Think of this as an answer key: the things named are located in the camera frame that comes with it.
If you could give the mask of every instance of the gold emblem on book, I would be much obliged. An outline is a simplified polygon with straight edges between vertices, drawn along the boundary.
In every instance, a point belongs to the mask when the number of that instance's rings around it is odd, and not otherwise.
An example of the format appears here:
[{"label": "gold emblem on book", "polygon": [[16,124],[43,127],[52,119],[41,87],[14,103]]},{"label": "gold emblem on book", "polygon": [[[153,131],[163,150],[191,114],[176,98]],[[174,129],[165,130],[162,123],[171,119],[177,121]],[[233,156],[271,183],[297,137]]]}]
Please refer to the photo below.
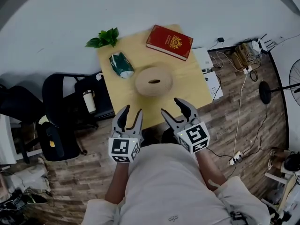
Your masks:
[{"label": "gold emblem on book", "polygon": [[171,42],[170,42],[170,48],[179,48],[182,45],[181,39],[175,35],[173,35]]}]

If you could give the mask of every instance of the beige round object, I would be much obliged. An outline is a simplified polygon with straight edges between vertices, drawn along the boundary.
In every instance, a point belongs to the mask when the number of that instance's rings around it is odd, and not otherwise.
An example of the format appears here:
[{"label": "beige round object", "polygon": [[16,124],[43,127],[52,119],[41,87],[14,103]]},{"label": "beige round object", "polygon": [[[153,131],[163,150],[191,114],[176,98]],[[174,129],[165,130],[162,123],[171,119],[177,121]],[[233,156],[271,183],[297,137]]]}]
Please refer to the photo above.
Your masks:
[{"label": "beige round object", "polygon": [[135,80],[137,91],[144,96],[161,96],[166,94],[173,85],[173,78],[162,67],[150,67],[138,74]]}]

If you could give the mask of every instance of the green plant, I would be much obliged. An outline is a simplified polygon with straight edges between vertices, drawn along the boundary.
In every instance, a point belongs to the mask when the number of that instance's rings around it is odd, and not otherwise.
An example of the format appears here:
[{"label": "green plant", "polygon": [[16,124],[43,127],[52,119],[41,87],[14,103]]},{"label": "green plant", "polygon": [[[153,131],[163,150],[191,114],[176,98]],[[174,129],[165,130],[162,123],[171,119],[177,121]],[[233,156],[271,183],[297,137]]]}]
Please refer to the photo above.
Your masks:
[{"label": "green plant", "polygon": [[86,43],[86,47],[100,48],[109,44],[115,47],[118,41],[118,35],[118,28],[112,28],[108,31],[101,31],[99,33],[99,37],[94,37]]}]

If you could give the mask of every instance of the green packet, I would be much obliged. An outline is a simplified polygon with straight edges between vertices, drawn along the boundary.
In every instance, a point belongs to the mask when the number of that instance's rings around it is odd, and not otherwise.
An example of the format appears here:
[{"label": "green packet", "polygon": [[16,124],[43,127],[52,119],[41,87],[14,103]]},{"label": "green packet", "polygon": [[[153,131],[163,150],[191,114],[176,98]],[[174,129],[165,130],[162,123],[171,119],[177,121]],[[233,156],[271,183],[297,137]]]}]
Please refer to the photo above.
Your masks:
[{"label": "green packet", "polygon": [[122,52],[117,52],[109,58],[111,66],[116,74],[122,78],[129,78],[135,72],[130,62]]}]

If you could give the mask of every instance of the fan base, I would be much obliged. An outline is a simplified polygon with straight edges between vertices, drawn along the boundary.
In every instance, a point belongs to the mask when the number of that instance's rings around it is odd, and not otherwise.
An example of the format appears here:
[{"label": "fan base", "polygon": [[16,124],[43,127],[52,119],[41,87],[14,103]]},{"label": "fan base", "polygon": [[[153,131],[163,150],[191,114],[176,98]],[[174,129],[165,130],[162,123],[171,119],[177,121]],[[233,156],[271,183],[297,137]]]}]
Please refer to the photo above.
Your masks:
[{"label": "fan base", "polygon": [[267,82],[261,82],[259,84],[259,96],[264,104],[268,104],[271,101],[270,87]]}]

